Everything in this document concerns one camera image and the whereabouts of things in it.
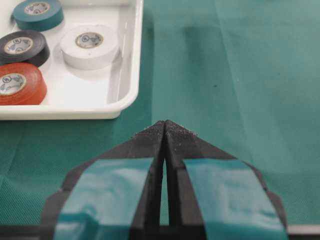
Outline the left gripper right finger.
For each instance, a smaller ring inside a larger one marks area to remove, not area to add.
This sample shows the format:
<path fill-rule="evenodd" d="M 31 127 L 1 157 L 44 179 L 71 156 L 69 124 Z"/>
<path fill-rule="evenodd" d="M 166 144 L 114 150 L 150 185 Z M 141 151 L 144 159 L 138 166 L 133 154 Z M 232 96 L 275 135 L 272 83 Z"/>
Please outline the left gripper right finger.
<path fill-rule="evenodd" d="M 286 240 L 281 199 L 252 165 L 167 120 L 169 225 L 179 240 Z"/>

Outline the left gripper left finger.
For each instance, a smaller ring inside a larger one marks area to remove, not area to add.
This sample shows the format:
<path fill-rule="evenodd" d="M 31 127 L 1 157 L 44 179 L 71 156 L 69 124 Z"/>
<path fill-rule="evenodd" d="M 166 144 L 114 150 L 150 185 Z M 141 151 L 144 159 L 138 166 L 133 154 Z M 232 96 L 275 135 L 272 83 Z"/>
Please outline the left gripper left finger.
<path fill-rule="evenodd" d="M 41 216 L 43 240 L 154 240 L 160 228 L 165 123 L 69 171 Z"/>

